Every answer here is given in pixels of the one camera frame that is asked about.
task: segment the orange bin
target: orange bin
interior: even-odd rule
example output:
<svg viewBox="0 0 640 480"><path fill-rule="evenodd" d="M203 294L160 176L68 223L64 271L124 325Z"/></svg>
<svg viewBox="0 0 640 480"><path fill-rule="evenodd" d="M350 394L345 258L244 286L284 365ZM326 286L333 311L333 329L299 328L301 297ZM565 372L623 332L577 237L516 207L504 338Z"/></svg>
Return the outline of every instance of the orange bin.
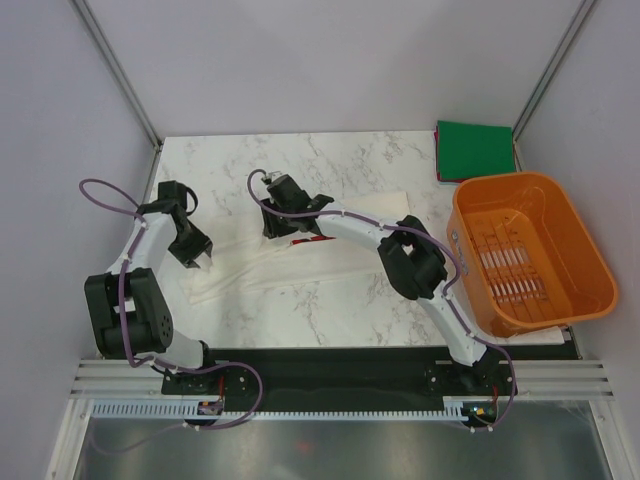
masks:
<svg viewBox="0 0 640 480"><path fill-rule="evenodd" d="M539 173L463 182L447 228L480 328L510 337L607 315L618 288L565 191Z"/></svg>

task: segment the white wall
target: white wall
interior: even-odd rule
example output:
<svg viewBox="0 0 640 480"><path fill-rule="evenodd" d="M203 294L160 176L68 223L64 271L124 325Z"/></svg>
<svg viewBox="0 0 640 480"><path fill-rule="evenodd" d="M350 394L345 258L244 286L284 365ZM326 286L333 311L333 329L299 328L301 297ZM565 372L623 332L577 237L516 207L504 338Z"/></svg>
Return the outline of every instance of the white wall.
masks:
<svg viewBox="0 0 640 480"><path fill-rule="evenodd" d="M527 168L569 191L620 287L609 317L575 328L604 360L640 450L640 2L600 2L521 140Z"/></svg>
<svg viewBox="0 0 640 480"><path fill-rule="evenodd" d="M0 476L39 479L95 350L84 279L130 227L77 184L102 177L140 198L152 150L66 0L3 2L0 44Z"/></svg>
<svg viewBox="0 0 640 480"><path fill-rule="evenodd" d="M579 0L89 0L161 135L512 125Z"/></svg>

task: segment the green book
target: green book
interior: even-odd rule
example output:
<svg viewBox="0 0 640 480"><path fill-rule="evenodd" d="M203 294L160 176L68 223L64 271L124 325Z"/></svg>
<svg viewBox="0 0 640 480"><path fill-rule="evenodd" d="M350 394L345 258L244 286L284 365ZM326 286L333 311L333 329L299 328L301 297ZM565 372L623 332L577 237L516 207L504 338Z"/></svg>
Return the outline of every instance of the green book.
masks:
<svg viewBox="0 0 640 480"><path fill-rule="evenodd" d="M436 158L445 182L516 171L510 127L439 121Z"/></svg>

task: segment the white marble surface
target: white marble surface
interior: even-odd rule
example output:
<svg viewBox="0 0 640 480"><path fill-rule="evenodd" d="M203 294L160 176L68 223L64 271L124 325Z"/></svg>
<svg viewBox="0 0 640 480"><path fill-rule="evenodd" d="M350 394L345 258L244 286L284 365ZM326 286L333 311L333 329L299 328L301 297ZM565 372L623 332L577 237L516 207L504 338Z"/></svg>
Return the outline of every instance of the white marble surface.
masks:
<svg viewBox="0 0 640 480"><path fill-rule="evenodd" d="M446 243L454 187L435 179L430 131L168 138L152 198L158 182L189 185L200 199L192 220L206 231L215 216L255 211L246 177L258 167L290 174L311 196L406 191L412 214ZM265 193L260 182L255 188ZM384 274L234 292L197 305L189 304L178 284L185 275L167 255L159 281L175 326L211 347L444 345L425 311L400 297ZM553 329L509 343L562 341Z"/></svg>

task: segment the white cloth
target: white cloth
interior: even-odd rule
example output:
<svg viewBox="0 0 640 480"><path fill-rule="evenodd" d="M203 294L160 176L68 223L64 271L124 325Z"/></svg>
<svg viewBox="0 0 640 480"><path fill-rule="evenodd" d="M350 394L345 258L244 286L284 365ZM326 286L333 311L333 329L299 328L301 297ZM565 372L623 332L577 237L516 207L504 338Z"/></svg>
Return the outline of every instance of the white cloth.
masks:
<svg viewBox="0 0 640 480"><path fill-rule="evenodd" d="M344 200L344 205L376 216L403 219L409 212L406 192ZM205 233L213 242L212 266L193 269L181 282L191 304L229 292L264 290L317 281L337 280L383 271L376 252L344 240L291 245L296 233L273 240L262 236L260 212L217 217Z"/></svg>

